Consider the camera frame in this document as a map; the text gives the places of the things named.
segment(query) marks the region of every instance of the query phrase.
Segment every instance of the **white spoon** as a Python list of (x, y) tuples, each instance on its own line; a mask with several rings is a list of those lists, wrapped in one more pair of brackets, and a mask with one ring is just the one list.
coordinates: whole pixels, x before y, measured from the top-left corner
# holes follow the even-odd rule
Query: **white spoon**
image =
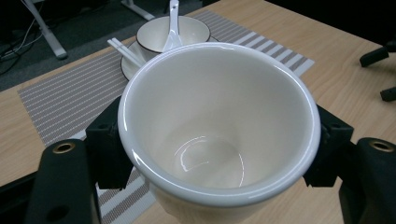
[(178, 34), (178, 0), (170, 0), (169, 11), (169, 34), (163, 46), (163, 52), (183, 45)]

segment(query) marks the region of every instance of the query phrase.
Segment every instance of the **cup rim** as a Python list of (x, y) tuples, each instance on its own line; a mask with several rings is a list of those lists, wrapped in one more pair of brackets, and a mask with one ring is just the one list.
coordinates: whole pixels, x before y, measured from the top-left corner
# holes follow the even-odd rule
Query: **cup rim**
[[(182, 18), (183, 20), (197, 21), (198, 23), (202, 24), (204, 27), (206, 27), (206, 29), (207, 29), (207, 31), (208, 31), (208, 37), (207, 37), (207, 39), (206, 39), (206, 40), (203, 40), (202, 42), (207, 42), (207, 41), (210, 39), (210, 36), (211, 36), (210, 29), (209, 29), (209, 27), (208, 27), (204, 22), (202, 22), (202, 21), (200, 21), (200, 20), (197, 20), (197, 19), (195, 19), (195, 18), (192, 18), (192, 17), (187, 17), (187, 16), (178, 16), (178, 17), (179, 17), (179, 18)], [(151, 21), (159, 21), (159, 20), (169, 20), (169, 16), (164, 16), (164, 17), (156, 18), (156, 19), (151, 20)], [(140, 39), (140, 38), (139, 38), (139, 31), (141, 31), (141, 30), (142, 30), (142, 27), (144, 27), (145, 25), (147, 25), (147, 24), (148, 24), (149, 22), (151, 22), (151, 21), (148, 21), (147, 23), (143, 24), (143, 25), (137, 30), (136, 42), (139, 44), (139, 46), (140, 46), (141, 48), (143, 48), (143, 49), (145, 49), (145, 50), (147, 50), (147, 51), (149, 51), (149, 52), (153, 52), (153, 53), (156, 53), (156, 54), (161, 54), (161, 53), (163, 53), (163, 51), (158, 51), (158, 50), (155, 50), (155, 49), (151, 49), (151, 48), (149, 48), (149, 47), (143, 45), (143, 44), (142, 44), (142, 41), (139, 41), (139, 39)]]
[[(282, 178), (277, 180), (269, 179), (235, 189), (210, 189), (197, 187), (183, 182), (182, 180), (166, 173), (149, 156), (145, 154), (144, 149), (133, 144), (133, 140), (131, 140), (133, 138), (128, 133), (127, 127), (125, 126), (125, 114), (127, 113), (125, 111), (125, 105), (130, 99), (130, 95), (133, 92), (134, 86), (138, 85), (139, 79), (145, 75), (145, 70), (155, 65), (155, 63), (166, 60), (167, 58), (172, 57), (174, 54), (179, 54), (184, 51), (191, 51), (197, 48), (237, 49), (245, 53), (255, 54), (257, 57), (263, 57), (264, 60), (270, 61), (275, 66), (284, 70), (286, 72), (285, 76), (289, 76), (289, 78), (295, 82), (295, 84), (300, 88), (299, 90), (304, 94), (304, 98), (309, 107), (309, 117), (311, 118), (309, 125), (312, 127), (312, 130), (309, 133), (309, 140), (307, 140), (305, 143), (303, 156), (298, 160), (298, 162), (295, 162), (295, 164), (292, 165), (292, 167), (285, 175), (283, 175)], [(254, 203), (261, 203), (283, 192), (285, 189), (297, 182), (297, 180), (300, 179), (309, 168), (318, 151), (320, 140), (320, 119), (318, 115), (318, 108), (305, 84), (297, 76), (295, 76), (288, 67), (286, 67), (283, 63), (278, 62), (274, 58), (271, 58), (270, 56), (255, 49), (222, 42), (205, 42), (182, 46), (177, 49), (171, 49), (146, 63), (139, 69), (139, 71), (137, 71), (134, 78), (128, 82), (127, 87), (121, 96), (118, 125), (120, 140), (128, 157), (133, 162), (136, 169), (141, 172), (151, 184), (184, 201), (214, 207), (238, 207)]]

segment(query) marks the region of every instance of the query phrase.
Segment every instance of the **white ceramic cup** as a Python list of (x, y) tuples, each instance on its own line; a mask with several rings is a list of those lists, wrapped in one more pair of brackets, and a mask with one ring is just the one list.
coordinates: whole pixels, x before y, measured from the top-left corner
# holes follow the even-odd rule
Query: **white ceramic cup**
[(121, 142), (181, 223), (235, 223), (293, 185), (318, 150), (317, 106), (284, 64), (226, 43), (169, 50), (120, 100)]
[[(183, 45), (206, 42), (210, 38), (209, 28), (201, 21), (191, 17), (178, 17), (179, 35)], [(136, 41), (146, 61), (163, 53), (169, 34), (169, 17), (160, 17), (146, 22), (139, 28)]]

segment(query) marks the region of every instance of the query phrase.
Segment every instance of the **saucer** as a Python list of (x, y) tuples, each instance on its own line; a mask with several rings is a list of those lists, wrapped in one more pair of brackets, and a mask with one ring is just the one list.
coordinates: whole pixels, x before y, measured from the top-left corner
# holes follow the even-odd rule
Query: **saucer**
[[(219, 42), (217, 39), (214, 37), (210, 36), (209, 42)], [(141, 59), (143, 62), (146, 60), (143, 58), (142, 54), (140, 53), (138, 43), (134, 41), (128, 49), (136, 55), (137, 58)], [(131, 80), (134, 74), (139, 70), (140, 67), (136, 66), (136, 64), (131, 63), (129, 60), (125, 59), (125, 57), (122, 56), (121, 58), (121, 71), (125, 75), (125, 77), (128, 80)]]

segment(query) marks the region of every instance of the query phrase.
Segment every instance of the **gray placemat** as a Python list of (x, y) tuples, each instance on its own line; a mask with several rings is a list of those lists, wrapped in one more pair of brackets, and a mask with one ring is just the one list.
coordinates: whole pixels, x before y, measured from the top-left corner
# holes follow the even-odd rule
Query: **gray placemat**
[[(204, 22), (218, 41), (264, 52), (297, 76), (314, 64), (305, 56), (211, 11), (193, 17)], [(67, 138), (84, 138), (88, 125), (122, 94), (128, 80), (121, 71), (120, 59), (119, 53), (112, 50), (19, 91), (46, 147)], [(104, 224), (131, 223), (155, 202), (135, 169), (126, 189), (98, 189), (98, 196)]]

